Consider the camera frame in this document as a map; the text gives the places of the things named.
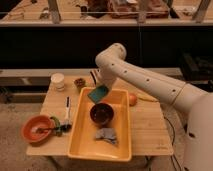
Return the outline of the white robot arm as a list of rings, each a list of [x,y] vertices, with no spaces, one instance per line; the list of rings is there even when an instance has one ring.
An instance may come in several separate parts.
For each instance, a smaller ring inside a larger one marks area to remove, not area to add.
[[[111,88],[119,77],[188,115],[184,171],[213,171],[213,93],[189,83],[125,62],[126,49],[114,43],[100,52],[95,63],[99,81]]]

